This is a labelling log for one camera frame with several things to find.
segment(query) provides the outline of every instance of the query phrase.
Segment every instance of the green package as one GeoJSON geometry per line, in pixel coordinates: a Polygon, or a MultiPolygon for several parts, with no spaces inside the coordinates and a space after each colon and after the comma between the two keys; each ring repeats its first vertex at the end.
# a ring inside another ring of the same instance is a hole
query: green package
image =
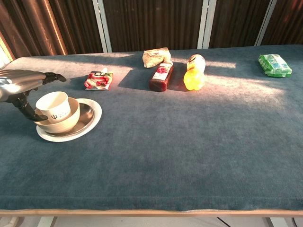
{"type": "Polygon", "coordinates": [[[290,77],[292,69],[279,54],[260,55],[258,61],[269,77],[290,77]]]}

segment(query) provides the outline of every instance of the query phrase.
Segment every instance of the yellow drink bottle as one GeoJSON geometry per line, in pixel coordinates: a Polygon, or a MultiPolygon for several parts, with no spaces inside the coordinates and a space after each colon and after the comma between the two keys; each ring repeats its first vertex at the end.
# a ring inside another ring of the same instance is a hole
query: yellow drink bottle
{"type": "Polygon", "coordinates": [[[199,90],[205,83],[205,59],[200,54],[194,54],[187,61],[187,71],[183,82],[190,91],[199,90]]]}

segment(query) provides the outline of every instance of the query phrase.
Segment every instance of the curtain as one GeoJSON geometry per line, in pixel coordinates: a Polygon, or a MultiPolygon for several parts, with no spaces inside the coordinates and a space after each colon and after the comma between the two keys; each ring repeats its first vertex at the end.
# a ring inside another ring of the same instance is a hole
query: curtain
{"type": "Polygon", "coordinates": [[[209,48],[253,46],[269,0],[217,0],[209,48]]]}
{"type": "Polygon", "coordinates": [[[91,0],[0,0],[0,15],[15,58],[102,52],[91,0]]]}
{"type": "Polygon", "coordinates": [[[114,52],[196,49],[203,0],[103,0],[114,52]]]}
{"type": "Polygon", "coordinates": [[[303,0],[278,0],[261,45],[303,44],[303,0]]]}

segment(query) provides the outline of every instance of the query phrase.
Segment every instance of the table edge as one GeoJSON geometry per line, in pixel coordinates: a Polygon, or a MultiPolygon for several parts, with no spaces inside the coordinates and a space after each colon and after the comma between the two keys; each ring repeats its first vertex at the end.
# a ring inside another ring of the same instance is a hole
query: table edge
{"type": "Polygon", "coordinates": [[[257,216],[303,217],[303,210],[0,210],[0,216],[125,216],[125,217],[192,217],[192,216],[257,216]]]}

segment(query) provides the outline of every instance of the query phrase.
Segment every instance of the robotic arm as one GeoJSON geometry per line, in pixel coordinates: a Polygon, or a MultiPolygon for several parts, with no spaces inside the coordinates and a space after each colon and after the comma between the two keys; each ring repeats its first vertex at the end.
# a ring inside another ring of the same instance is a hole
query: robotic arm
{"type": "Polygon", "coordinates": [[[0,102],[12,103],[23,115],[35,122],[47,119],[45,115],[37,115],[27,101],[31,90],[55,80],[65,82],[66,78],[53,72],[30,70],[0,70],[0,102]]]}

